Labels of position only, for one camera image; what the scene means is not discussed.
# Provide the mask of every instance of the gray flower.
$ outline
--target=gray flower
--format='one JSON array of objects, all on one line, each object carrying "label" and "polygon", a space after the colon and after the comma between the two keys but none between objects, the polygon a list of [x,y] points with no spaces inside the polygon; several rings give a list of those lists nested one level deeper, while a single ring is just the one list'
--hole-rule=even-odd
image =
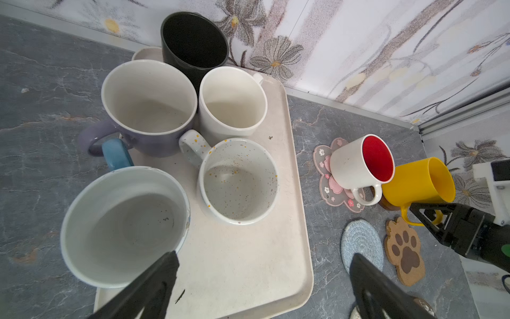
[{"label": "gray flower", "polygon": [[266,10],[262,0],[218,0],[216,6],[226,17],[216,25],[231,40],[238,37],[246,45],[253,46],[253,27],[266,22]]},{"label": "gray flower", "polygon": [[259,72],[267,73],[285,82],[294,75],[286,66],[299,62],[301,60],[299,52],[302,50],[301,44],[291,46],[289,37],[280,35],[277,38],[268,39],[264,43],[264,56],[252,57],[250,63],[260,68]]},{"label": "gray flower", "polygon": [[507,156],[503,154],[503,151],[496,146],[495,140],[475,140],[474,148],[467,146],[462,141],[457,142],[456,145],[457,147],[451,150],[451,155],[454,157],[451,161],[457,158],[464,158],[465,170],[472,170],[473,164],[507,158]]},{"label": "gray flower", "polygon": [[492,205],[491,195],[487,187],[481,187],[473,178],[464,180],[458,174],[452,175],[455,183],[455,202],[479,208]]}]

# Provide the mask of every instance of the tray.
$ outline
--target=tray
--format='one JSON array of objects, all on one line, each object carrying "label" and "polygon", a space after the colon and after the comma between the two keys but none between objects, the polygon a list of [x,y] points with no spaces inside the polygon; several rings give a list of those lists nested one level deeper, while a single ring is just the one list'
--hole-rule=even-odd
[{"label": "tray", "polygon": [[[181,265],[166,318],[271,317],[299,308],[312,293],[312,260],[287,95],[278,80],[263,77],[267,116],[250,139],[275,160],[280,194],[260,222],[237,227],[205,215],[195,197],[198,170],[180,153],[152,158],[130,150],[135,165],[174,176],[191,205],[191,225],[178,253]],[[119,291],[98,288],[94,311]]]}]

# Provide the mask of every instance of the speckled mug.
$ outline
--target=speckled mug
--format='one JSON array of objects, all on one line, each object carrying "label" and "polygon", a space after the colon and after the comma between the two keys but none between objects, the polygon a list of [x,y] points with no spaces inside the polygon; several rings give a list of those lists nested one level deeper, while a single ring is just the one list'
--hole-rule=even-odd
[{"label": "speckled mug", "polygon": [[190,130],[179,139],[179,147],[200,169],[197,198],[205,214],[235,225],[252,224],[269,214],[279,192],[278,172],[262,146],[232,137],[210,147]]}]

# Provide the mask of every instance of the paw print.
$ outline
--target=paw print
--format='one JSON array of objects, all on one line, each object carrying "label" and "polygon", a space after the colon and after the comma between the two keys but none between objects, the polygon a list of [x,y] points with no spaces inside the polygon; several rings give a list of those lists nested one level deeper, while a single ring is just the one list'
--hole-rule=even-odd
[{"label": "paw print", "polygon": [[418,233],[402,217],[386,225],[386,256],[396,266],[400,281],[412,286],[425,276],[425,265],[420,256],[421,243]]}]

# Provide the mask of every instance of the black mug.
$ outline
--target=black mug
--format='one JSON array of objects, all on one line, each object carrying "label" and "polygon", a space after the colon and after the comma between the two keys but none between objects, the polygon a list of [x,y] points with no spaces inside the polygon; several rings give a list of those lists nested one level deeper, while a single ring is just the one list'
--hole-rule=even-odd
[{"label": "black mug", "polygon": [[184,73],[198,94],[202,78],[228,59],[225,35],[210,20],[194,12],[176,12],[161,24],[163,61]]}]

